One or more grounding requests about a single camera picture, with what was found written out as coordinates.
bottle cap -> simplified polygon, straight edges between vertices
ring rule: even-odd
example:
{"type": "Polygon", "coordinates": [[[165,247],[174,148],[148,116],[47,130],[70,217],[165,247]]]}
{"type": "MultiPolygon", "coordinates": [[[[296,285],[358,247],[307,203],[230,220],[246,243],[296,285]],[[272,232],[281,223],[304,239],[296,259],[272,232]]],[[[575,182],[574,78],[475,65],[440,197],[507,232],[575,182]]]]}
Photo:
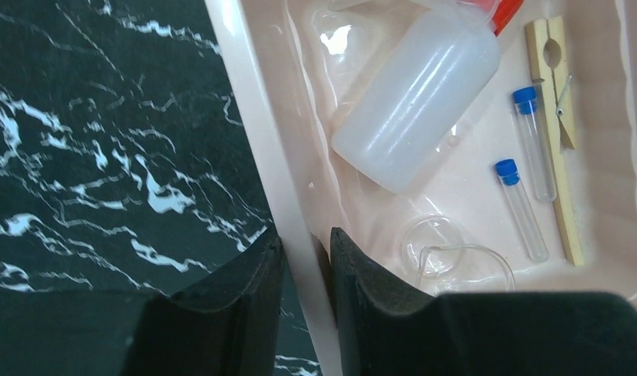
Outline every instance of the bottle cap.
{"type": "Polygon", "coordinates": [[[532,114],[537,111],[537,92],[534,86],[515,91],[512,93],[512,98],[514,103],[518,105],[517,107],[522,115],[532,114]]]}
{"type": "Polygon", "coordinates": [[[515,186],[521,180],[519,169],[513,159],[505,159],[498,162],[496,164],[496,172],[506,186],[515,186]]]}

wooden clamp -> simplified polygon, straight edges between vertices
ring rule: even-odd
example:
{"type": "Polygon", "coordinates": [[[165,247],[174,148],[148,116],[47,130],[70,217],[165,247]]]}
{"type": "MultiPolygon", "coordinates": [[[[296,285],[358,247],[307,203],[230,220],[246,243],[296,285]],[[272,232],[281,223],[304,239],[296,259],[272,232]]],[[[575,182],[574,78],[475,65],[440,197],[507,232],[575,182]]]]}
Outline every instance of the wooden clamp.
{"type": "Polygon", "coordinates": [[[570,83],[572,75],[567,67],[565,28],[561,16],[535,20],[526,25],[530,73],[533,82],[541,86],[543,111],[538,115],[546,124],[547,140],[551,150],[557,197],[553,203],[556,221],[563,241],[565,256],[575,266],[584,265],[577,223],[574,218],[567,166],[562,146],[577,147],[577,129],[570,83]]]}

plastic squeeze bottle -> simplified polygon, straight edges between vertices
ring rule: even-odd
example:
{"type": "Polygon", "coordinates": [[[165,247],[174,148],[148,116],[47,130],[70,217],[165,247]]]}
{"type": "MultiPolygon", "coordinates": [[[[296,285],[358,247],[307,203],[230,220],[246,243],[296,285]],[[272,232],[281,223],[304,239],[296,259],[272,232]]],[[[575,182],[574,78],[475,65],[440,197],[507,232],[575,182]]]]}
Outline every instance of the plastic squeeze bottle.
{"type": "Polygon", "coordinates": [[[501,59],[487,11],[462,1],[433,3],[439,6],[410,27],[331,140],[339,155],[394,193],[410,185],[501,59]]]}

blue cap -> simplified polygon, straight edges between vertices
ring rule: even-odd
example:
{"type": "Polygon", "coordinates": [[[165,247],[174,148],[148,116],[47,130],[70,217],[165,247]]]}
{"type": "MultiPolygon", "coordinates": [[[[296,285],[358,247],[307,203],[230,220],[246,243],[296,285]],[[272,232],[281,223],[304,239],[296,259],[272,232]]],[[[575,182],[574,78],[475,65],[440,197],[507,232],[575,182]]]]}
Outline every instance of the blue cap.
{"type": "Polygon", "coordinates": [[[496,164],[496,172],[506,186],[515,186],[521,178],[513,159],[505,159],[496,164]]]}
{"type": "Polygon", "coordinates": [[[522,115],[532,114],[537,110],[537,92],[534,86],[528,86],[513,92],[512,98],[514,98],[514,103],[518,105],[517,107],[522,115]]]}

marble countertop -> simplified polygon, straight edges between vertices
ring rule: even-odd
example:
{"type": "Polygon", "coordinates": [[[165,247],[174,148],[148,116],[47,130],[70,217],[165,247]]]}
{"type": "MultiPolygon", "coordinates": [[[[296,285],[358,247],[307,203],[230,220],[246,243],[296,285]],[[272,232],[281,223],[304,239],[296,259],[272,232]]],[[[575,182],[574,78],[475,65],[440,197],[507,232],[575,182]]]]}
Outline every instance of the marble countertop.
{"type": "MultiPolygon", "coordinates": [[[[202,0],[0,0],[0,288],[169,295],[271,223],[202,0]]],[[[319,374],[285,283],[277,374],[319,374]]]]}

